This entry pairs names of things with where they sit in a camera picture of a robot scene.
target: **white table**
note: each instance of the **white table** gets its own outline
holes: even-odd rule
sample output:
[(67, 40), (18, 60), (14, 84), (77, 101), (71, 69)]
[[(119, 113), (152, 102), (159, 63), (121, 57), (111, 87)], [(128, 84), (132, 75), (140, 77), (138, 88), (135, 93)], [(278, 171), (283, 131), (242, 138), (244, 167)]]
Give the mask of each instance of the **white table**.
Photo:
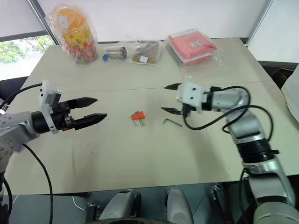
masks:
[[(279, 158), (288, 175), (298, 174), (299, 125), (282, 93), (240, 40), (215, 41), (223, 48), (228, 64), (234, 63), (220, 73), (201, 74), (191, 81), (207, 89), (232, 84), (248, 88), (252, 104), (267, 108), (273, 115), (272, 149), (280, 150)], [(74, 118), (108, 114), (89, 128), (46, 133), (29, 143), (47, 167), (54, 193), (238, 180), (241, 158), (231, 137), (221, 131), (223, 120), (201, 131), (171, 122), (162, 124), (165, 118), (183, 124), (180, 116), (160, 109), (181, 108), (175, 100), (176, 92), (163, 89), (181, 81), (178, 66), (168, 52), (157, 67), (100, 60), (74, 66), (60, 49), (51, 47), (24, 86), (44, 78), (60, 84), (61, 100), (84, 96), (99, 99), (89, 107), (73, 110)], [(38, 89), (31, 89), (17, 96), (9, 112), (39, 110), (37, 94)], [(26, 108), (21, 107), (24, 101)], [(146, 114), (144, 127), (135, 127), (129, 118), (137, 110)], [(255, 112), (268, 133), (268, 117), (262, 111)], [(216, 112), (194, 112), (189, 120), (200, 126), (218, 116)], [(12, 156), (6, 177), (14, 194), (49, 192), (42, 169), (26, 150)]]

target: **orange plug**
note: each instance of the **orange plug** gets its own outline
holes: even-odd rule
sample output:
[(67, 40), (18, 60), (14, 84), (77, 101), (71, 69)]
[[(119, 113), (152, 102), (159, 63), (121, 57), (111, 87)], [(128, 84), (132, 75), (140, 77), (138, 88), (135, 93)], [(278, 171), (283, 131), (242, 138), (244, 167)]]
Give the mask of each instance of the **orange plug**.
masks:
[(131, 119), (135, 122), (135, 125), (137, 126), (136, 124), (136, 120), (139, 120), (140, 121), (140, 124), (143, 126), (144, 125), (144, 119), (145, 118), (145, 114), (143, 111), (141, 112), (135, 112), (132, 116), (131, 116)]

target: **sticker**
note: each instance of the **sticker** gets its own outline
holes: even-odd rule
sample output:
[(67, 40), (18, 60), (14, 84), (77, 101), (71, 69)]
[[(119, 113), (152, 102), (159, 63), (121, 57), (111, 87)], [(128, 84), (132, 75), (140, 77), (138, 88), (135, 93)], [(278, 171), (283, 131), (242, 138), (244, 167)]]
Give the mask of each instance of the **sticker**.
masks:
[(81, 26), (77, 32), (63, 34), (67, 49), (78, 51), (86, 49), (94, 43), (88, 24)]
[(203, 42), (200, 42), (200, 41), (194, 41), (194, 42), (191, 42), (191, 43), (189, 43), (189, 44), (190, 44), (190, 46), (191, 46), (192, 48), (195, 48), (195, 47), (198, 47), (198, 46), (203, 45)]
[(146, 63), (148, 61), (148, 58), (147, 57), (144, 57), (144, 56), (140, 56), (140, 59), (139, 59), (140, 62), (143, 62), (143, 63)]
[(67, 21), (67, 16), (61, 15), (58, 17), (58, 20), (59, 20), (59, 26), (62, 29), (67, 29), (69, 27), (69, 22)]
[(52, 103), (52, 98), (53, 98), (53, 94), (48, 94), (45, 103), (46, 104), (51, 104)]
[(202, 95), (202, 102), (206, 103), (207, 101), (207, 94)]

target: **plastic bag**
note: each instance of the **plastic bag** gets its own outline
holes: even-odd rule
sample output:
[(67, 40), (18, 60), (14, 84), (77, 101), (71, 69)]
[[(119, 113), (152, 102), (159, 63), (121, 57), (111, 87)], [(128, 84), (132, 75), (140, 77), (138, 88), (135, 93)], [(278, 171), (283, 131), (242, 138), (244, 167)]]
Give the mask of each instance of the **plastic bag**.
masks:
[(158, 64), (164, 43), (162, 41), (129, 41), (118, 42), (114, 46), (103, 49), (105, 62), (121, 59), (129, 63)]
[(45, 17), (64, 51), (74, 61), (85, 64), (97, 56), (97, 38), (91, 23), (78, 8), (59, 4)]
[(223, 66), (222, 50), (198, 29), (169, 35), (167, 48), (182, 67), (181, 74), (185, 77)]

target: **window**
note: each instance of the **window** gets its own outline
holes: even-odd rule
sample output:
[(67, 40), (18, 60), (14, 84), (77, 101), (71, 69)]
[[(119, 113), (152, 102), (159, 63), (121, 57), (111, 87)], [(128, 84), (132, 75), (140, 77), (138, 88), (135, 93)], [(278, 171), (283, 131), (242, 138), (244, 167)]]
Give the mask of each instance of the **window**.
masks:
[(0, 42), (0, 81), (29, 76), (50, 45), (49, 35)]

